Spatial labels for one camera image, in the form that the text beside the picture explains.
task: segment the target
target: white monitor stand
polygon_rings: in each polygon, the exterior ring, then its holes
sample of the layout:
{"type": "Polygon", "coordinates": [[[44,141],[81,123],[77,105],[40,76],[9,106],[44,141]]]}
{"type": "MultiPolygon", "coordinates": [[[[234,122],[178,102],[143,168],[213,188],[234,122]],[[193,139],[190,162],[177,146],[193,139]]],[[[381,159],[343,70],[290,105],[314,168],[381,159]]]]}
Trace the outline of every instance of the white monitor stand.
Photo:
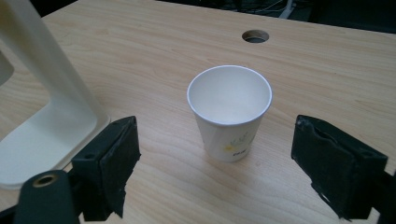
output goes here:
{"type": "Polygon", "coordinates": [[[110,119],[30,1],[0,0],[0,38],[49,92],[48,104],[0,142],[0,188],[19,189],[33,175],[63,169],[110,119]]]}

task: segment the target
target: wooden table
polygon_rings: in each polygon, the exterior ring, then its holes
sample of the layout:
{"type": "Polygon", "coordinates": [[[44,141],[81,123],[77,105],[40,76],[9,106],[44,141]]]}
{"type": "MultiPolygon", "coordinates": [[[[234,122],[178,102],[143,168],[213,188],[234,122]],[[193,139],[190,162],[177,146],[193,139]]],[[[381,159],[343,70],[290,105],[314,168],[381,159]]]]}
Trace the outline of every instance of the wooden table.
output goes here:
{"type": "MultiPolygon", "coordinates": [[[[44,22],[111,118],[137,116],[142,157],[124,218],[107,223],[339,223],[290,158],[299,114],[329,121],[396,169],[396,35],[149,0],[79,0],[44,22]],[[244,41],[251,29],[269,40],[244,41]],[[191,80],[221,64],[262,73],[274,91],[251,151],[235,163],[207,156],[186,100],[191,80]]],[[[16,68],[0,87],[3,138],[48,95],[1,50],[16,68]]],[[[0,210],[18,194],[0,190],[0,210]]]]}

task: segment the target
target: cable hole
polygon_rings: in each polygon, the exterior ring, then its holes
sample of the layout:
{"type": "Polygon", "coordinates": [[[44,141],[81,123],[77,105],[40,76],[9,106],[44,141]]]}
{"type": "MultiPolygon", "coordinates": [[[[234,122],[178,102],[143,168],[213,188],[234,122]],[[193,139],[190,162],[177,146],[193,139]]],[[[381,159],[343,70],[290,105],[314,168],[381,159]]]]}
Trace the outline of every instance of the cable hole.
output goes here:
{"type": "Polygon", "coordinates": [[[267,41],[270,36],[263,30],[249,30],[242,34],[242,38],[248,43],[258,44],[267,41]]]}

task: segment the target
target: cup rim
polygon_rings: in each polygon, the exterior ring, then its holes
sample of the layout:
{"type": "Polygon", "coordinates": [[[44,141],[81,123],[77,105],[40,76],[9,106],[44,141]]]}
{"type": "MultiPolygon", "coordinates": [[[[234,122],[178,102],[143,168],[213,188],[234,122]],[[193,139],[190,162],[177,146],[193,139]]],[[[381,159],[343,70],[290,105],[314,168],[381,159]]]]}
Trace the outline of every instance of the cup rim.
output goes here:
{"type": "Polygon", "coordinates": [[[245,67],[245,66],[241,66],[241,65],[231,65],[231,64],[227,64],[227,65],[219,65],[219,66],[215,66],[215,67],[208,68],[208,69],[206,69],[205,71],[203,71],[203,72],[201,72],[200,74],[198,74],[198,76],[196,76],[196,77],[191,81],[189,87],[187,88],[187,101],[188,101],[188,103],[189,103],[189,106],[190,106],[191,110],[194,112],[194,114],[195,114],[196,116],[198,116],[199,118],[201,118],[201,119],[203,119],[203,120],[205,120],[205,121],[207,121],[207,122],[209,122],[209,123],[212,123],[212,124],[214,124],[214,125],[217,125],[217,126],[228,126],[228,127],[231,127],[231,126],[237,126],[237,125],[243,125],[243,124],[246,124],[246,123],[250,123],[250,122],[253,121],[253,120],[259,119],[259,118],[262,117],[262,116],[264,115],[264,113],[269,109],[269,107],[270,107],[270,105],[271,105],[271,103],[272,103],[272,99],[273,99],[273,91],[272,91],[271,85],[270,85],[270,83],[268,82],[268,80],[267,80],[262,74],[256,72],[255,70],[250,69],[250,68],[247,68],[247,67],[245,67]],[[264,107],[264,109],[263,109],[256,117],[254,117],[254,118],[252,118],[252,119],[249,119],[249,120],[246,120],[246,121],[244,121],[244,122],[236,122],[236,123],[217,122],[217,121],[214,121],[213,119],[209,119],[209,118],[207,118],[207,117],[205,117],[205,116],[202,116],[200,113],[197,112],[197,110],[195,109],[195,107],[192,105],[191,99],[190,99],[190,91],[191,91],[191,86],[192,86],[192,84],[195,82],[195,80],[198,79],[199,77],[201,77],[203,74],[209,72],[210,70],[219,69],[219,68],[223,68],[223,67],[236,67],[236,68],[246,69],[246,70],[248,70],[248,71],[250,71],[250,72],[256,74],[258,77],[260,77],[260,78],[264,81],[264,83],[267,85],[268,90],[269,90],[269,99],[268,99],[268,103],[267,103],[267,105],[264,107]]]}

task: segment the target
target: white paper cup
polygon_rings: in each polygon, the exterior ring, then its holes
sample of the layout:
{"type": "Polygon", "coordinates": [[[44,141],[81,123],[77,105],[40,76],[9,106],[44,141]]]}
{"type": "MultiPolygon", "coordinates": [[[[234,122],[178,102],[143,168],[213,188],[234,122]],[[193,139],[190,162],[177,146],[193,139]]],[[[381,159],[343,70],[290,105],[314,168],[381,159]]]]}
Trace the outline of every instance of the white paper cup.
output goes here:
{"type": "Polygon", "coordinates": [[[187,99],[209,156],[220,161],[244,158],[272,101],[268,81],[237,65],[210,68],[187,90],[187,99]]]}

